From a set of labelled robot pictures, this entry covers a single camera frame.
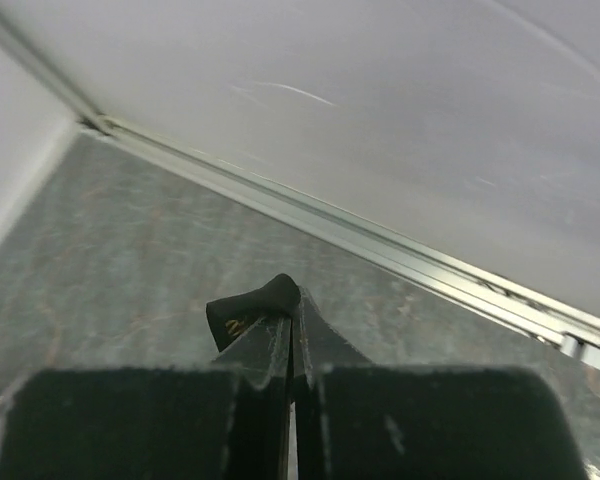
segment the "black fabric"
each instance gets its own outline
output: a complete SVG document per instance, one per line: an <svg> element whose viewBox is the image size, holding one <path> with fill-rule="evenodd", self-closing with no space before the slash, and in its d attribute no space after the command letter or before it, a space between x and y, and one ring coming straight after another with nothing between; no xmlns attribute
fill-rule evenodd
<svg viewBox="0 0 600 480"><path fill-rule="evenodd" d="M3 413L0 480L226 478L238 389L223 371L41 372Z"/></svg>
<svg viewBox="0 0 600 480"><path fill-rule="evenodd" d="M207 321L219 351L223 351L263 315L291 317L300 303L300 289L284 273L264 287L207 303Z"/></svg>

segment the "wall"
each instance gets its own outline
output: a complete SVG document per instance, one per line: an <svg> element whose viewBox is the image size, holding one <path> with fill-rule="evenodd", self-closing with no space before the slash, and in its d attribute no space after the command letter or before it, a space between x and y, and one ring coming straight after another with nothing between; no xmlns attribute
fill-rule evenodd
<svg viewBox="0 0 600 480"><path fill-rule="evenodd" d="M0 50L0 242L73 125L71 112Z"/></svg>
<svg viewBox="0 0 600 480"><path fill-rule="evenodd" d="M0 0L106 112L600 315L600 0Z"/></svg>

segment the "gray floor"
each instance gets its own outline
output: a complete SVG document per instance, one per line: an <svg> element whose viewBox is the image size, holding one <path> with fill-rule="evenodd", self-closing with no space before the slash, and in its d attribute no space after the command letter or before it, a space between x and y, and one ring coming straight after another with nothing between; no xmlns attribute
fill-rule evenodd
<svg viewBox="0 0 600 480"><path fill-rule="evenodd" d="M378 363L538 372L600 468L600 372L86 136L0 249L0 391L45 365L207 362L205 303L279 272Z"/></svg>

